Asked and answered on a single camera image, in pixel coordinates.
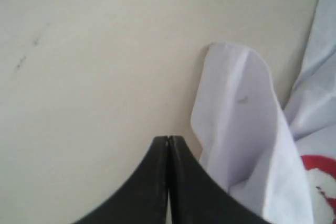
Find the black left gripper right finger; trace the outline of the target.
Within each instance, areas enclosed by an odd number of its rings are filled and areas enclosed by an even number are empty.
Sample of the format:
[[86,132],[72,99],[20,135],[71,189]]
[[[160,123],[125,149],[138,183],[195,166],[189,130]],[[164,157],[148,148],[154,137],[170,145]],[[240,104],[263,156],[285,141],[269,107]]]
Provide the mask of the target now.
[[173,223],[265,223],[223,191],[181,136],[170,136],[169,192]]

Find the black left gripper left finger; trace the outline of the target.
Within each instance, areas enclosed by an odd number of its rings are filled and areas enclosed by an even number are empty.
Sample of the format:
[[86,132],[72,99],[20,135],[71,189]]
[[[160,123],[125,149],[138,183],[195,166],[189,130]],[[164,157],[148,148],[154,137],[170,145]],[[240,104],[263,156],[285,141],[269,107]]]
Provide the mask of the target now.
[[168,155],[168,138],[155,137],[125,183],[76,223],[166,223]]

